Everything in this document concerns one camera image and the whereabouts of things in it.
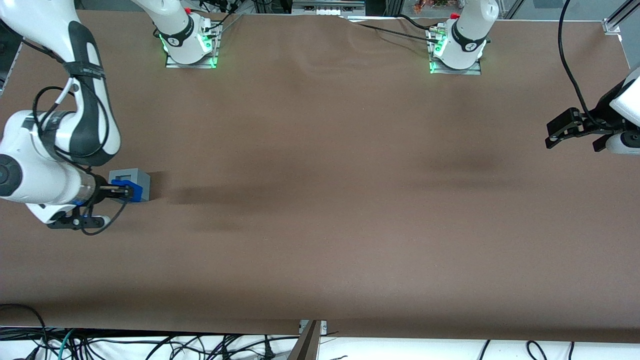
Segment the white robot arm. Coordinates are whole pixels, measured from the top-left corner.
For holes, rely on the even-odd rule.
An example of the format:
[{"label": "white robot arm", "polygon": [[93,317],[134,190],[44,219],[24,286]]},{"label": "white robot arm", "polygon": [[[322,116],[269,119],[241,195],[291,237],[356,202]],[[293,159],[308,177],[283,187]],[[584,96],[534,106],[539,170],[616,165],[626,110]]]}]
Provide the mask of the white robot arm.
[{"label": "white robot arm", "polygon": [[[69,74],[49,111],[13,114],[0,142],[0,197],[23,202],[42,222],[52,223],[86,204],[105,183],[80,166],[101,166],[120,148],[100,54],[72,1],[2,0],[0,18],[50,49]],[[69,90],[76,111],[55,111]]]},{"label": "white robot arm", "polygon": [[640,155],[640,67],[598,101],[589,114],[569,108],[547,124],[547,148],[560,141],[591,134],[603,135],[593,142],[595,151]]},{"label": "white robot arm", "polygon": [[452,69],[468,69],[482,56],[486,36],[499,13],[495,0],[467,1],[458,19],[444,22],[445,38],[433,55]]},{"label": "white robot arm", "polygon": [[211,20],[182,8],[178,0],[131,0],[153,20],[169,56],[191,64],[213,49]]},{"label": "white robot arm", "polygon": [[[469,0],[458,19],[438,29],[443,33],[433,55],[452,69],[467,69],[482,56],[486,36],[499,14],[495,0]],[[640,155],[640,68],[606,93],[588,113],[567,109],[547,124],[548,149],[560,141],[590,134],[603,135],[593,143],[595,151]]]},{"label": "white robot arm", "polygon": [[[188,14],[179,0],[134,2],[151,16],[176,62],[193,63],[211,51],[206,46],[211,41],[204,35],[211,25],[209,19]],[[91,211],[80,215],[79,207],[91,209],[105,197],[132,193],[82,168],[105,164],[120,148],[93,35],[80,23],[73,0],[0,0],[0,19],[27,40],[42,45],[41,50],[57,59],[69,75],[61,95],[47,111],[22,110],[8,119],[0,142],[0,198],[25,203],[50,226],[72,219],[76,223],[86,220],[83,230],[102,227],[104,217],[93,217]],[[56,111],[68,93],[75,97],[76,111]]]}]

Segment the table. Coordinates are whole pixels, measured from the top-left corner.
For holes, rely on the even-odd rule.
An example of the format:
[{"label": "table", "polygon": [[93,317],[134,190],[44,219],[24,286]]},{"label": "table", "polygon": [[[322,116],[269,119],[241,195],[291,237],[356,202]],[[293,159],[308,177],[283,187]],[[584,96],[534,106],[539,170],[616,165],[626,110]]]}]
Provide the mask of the table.
[{"label": "table", "polygon": [[[244,16],[215,70],[165,69],[144,13],[80,18],[122,133],[98,172],[142,168],[154,200],[93,238],[0,202],[2,302],[65,327],[640,340],[638,159],[594,138],[546,150],[578,105],[557,24],[496,23],[474,77],[338,17]],[[597,22],[565,39],[594,106],[627,75],[620,42]],[[64,82],[23,49],[0,119]]]}]

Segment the gray block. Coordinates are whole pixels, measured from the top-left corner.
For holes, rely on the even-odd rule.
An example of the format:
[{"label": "gray block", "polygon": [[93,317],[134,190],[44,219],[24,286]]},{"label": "gray block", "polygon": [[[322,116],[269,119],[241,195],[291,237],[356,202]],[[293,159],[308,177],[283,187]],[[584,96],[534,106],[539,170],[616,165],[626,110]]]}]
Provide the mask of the gray block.
[{"label": "gray block", "polygon": [[149,201],[151,177],[146,172],[138,168],[112,170],[109,171],[109,183],[111,183],[112,180],[129,180],[132,183],[142,186],[141,202]]}]

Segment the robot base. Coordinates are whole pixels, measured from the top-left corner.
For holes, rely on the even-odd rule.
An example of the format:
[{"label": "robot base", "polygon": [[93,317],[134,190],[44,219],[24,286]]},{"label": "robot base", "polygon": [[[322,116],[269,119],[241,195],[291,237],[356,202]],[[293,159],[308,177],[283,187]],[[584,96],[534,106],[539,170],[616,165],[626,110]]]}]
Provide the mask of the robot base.
[{"label": "robot base", "polygon": [[[438,24],[438,28],[440,28],[441,25],[444,25],[444,24],[442,23]],[[425,34],[427,35],[427,38],[438,39],[437,34],[434,34],[429,30],[425,30]],[[430,73],[455,74],[455,75],[480,75],[481,74],[480,60],[476,60],[476,62],[471,67],[463,70],[452,69],[444,65],[442,60],[440,60],[439,58],[433,55],[433,53],[435,52],[436,46],[438,46],[438,44],[434,44],[431,42],[427,43],[427,51],[429,52],[429,72]]]},{"label": "robot base", "polygon": [[167,54],[165,66],[173,69],[215,69],[218,67],[218,55],[220,53],[220,38],[222,37],[222,25],[211,30],[211,47],[213,50],[206,54],[200,61],[192,64],[181,64],[176,62]]}]

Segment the white floor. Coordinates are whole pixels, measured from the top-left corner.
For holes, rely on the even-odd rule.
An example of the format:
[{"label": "white floor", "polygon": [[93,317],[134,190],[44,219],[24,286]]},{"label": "white floor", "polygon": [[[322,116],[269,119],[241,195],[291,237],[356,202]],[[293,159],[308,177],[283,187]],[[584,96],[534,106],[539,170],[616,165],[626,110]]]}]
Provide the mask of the white floor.
[{"label": "white floor", "polygon": [[[144,338],[157,340],[162,338]],[[189,341],[192,337],[185,337],[181,341]],[[203,338],[205,348],[212,349],[222,339],[221,336]],[[239,348],[250,343],[263,340],[263,336],[243,336],[234,343],[229,350]],[[118,340],[134,340],[132,338],[118,338]],[[271,348],[275,354],[283,354],[293,348],[295,340],[272,341]],[[483,340],[412,340],[412,339],[376,339],[376,338],[323,338],[321,340],[318,360],[335,360],[347,356],[344,360],[478,360]],[[487,348],[484,360],[530,360],[525,348],[526,341],[493,340]],[[539,344],[547,355],[548,360],[566,360],[569,343],[556,341],[541,341]],[[197,342],[192,343],[201,348]],[[26,357],[35,345],[31,341],[0,341],[0,360],[14,360]],[[96,343],[92,348],[106,360],[144,360],[154,345],[120,345],[110,343]],[[264,351],[264,346],[254,348],[258,353]],[[150,360],[166,360],[171,354],[171,347],[161,347]],[[534,351],[534,355],[543,360]],[[39,354],[37,360],[43,359]],[[49,359],[55,360],[50,353]],[[198,354],[185,352],[179,354],[176,360],[197,360]],[[260,357],[252,352],[243,352],[233,359],[259,360]],[[636,344],[608,344],[608,343],[576,343],[573,360],[638,360],[640,359],[640,345]]]}]

